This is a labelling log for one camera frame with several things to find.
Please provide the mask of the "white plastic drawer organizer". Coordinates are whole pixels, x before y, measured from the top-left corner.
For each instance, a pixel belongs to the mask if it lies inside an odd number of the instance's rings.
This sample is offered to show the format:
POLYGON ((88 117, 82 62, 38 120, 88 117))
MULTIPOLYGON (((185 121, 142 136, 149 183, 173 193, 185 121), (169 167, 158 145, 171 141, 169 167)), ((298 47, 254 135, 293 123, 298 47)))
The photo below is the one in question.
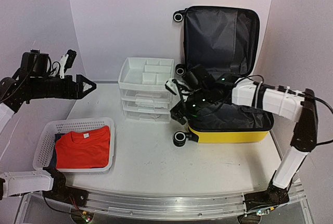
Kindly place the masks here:
POLYGON ((125 117, 139 121, 170 122, 173 95, 165 88, 165 83, 173 77, 173 59, 128 57, 118 78, 125 117))

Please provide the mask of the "orange garment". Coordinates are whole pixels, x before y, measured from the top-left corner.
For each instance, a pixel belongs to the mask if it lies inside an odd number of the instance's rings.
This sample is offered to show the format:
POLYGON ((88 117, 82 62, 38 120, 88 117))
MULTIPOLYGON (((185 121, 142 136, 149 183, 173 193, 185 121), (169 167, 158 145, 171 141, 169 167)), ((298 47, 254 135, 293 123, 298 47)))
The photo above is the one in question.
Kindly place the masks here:
POLYGON ((110 128, 71 131, 55 142, 57 169, 104 168, 109 164, 110 128))

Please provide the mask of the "yellow Pikachu hard-shell suitcase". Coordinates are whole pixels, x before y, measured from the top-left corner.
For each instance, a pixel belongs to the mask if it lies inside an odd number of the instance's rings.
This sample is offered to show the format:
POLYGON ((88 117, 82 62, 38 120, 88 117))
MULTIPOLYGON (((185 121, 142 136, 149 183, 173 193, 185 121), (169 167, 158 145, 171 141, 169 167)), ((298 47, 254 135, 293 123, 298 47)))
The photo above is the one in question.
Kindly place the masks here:
MULTIPOLYGON (((251 76, 255 66, 260 19, 245 8, 191 6, 173 14, 183 23, 184 62, 175 67, 183 75, 201 65, 214 77, 225 73, 251 76)), ((186 123, 187 131, 177 131, 173 142, 252 143, 262 141, 273 125, 262 113, 247 107, 212 105, 201 111, 201 118, 186 123)))

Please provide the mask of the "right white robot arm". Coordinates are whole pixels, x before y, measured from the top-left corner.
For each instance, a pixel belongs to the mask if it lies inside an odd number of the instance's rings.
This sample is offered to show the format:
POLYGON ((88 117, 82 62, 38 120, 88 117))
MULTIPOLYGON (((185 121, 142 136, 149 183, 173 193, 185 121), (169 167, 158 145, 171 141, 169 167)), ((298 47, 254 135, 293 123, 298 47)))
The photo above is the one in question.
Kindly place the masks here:
POLYGON ((262 113, 274 124, 274 116, 280 116, 296 125, 289 148, 274 171, 266 190, 247 193, 243 196, 246 215, 262 216, 278 206, 289 202, 289 189, 308 154, 316 147, 332 143, 318 142, 317 103, 332 107, 316 97, 310 89, 292 90, 288 86, 272 86, 263 80, 254 81, 252 76, 225 73, 214 77, 197 65, 187 71, 182 80, 170 78, 165 88, 180 98, 170 110, 171 118, 180 124, 201 118, 201 111, 212 105, 247 107, 262 113))

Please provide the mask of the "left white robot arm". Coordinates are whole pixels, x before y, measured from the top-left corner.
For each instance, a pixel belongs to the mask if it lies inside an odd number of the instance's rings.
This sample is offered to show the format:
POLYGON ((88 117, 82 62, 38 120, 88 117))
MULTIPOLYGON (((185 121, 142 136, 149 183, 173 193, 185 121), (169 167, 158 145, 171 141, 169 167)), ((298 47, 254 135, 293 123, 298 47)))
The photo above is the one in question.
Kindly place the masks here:
POLYGON ((75 57, 70 49, 60 61, 52 61, 47 53, 32 49, 23 53, 14 75, 1 79, 1 201, 42 192, 47 198, 84 205, 87 191, 67 186, 55 166, 34 169, 30 164, 42 125, 56 111, 58 100, 67 100, 68 108, 70 101, 97 87, 82 74, 66 73, 75 57))

